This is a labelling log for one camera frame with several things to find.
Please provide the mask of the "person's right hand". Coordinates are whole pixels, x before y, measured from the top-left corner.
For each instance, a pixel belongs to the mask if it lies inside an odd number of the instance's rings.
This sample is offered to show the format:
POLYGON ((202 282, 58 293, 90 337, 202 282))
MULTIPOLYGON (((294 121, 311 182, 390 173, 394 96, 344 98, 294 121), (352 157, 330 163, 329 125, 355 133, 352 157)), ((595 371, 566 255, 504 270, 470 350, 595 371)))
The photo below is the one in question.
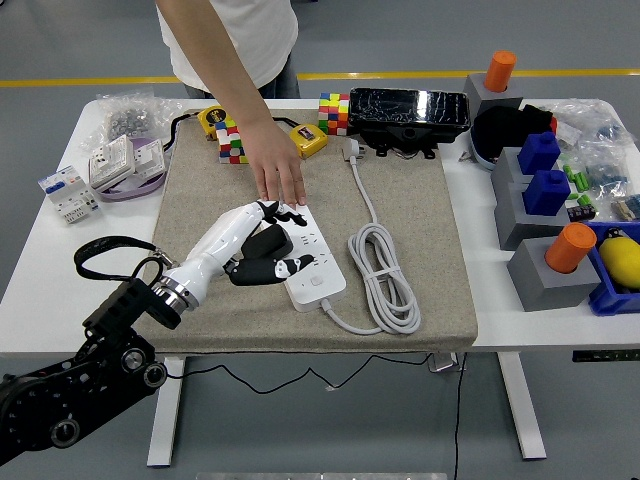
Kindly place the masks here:
POLYGON ((249 165, 254 175, 258 197, 281 200, 291 207, 306 204, 301 158, 290 137, 267 115, 236 123, 249 165))

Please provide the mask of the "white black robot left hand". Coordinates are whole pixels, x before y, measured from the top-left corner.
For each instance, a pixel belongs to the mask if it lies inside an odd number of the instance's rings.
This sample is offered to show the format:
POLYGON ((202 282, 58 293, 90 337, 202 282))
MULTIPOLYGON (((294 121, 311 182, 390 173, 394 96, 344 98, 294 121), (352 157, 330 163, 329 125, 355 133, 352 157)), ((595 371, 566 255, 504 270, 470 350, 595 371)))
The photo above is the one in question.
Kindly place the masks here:
POLYGON ((310 265, 314 257, 305 254, 293 259, 233 259, 262 221, 274 224, 278 220, 291 220, 299 226, 307 224, 301 214, 278 201, 255 201, 226 212, 198 241, 186 260, 166 272, 160 288, 176 295, 187 310, 193 310, 204 302, 210 282, 224 274, 236 286, 285 281, 310 265))

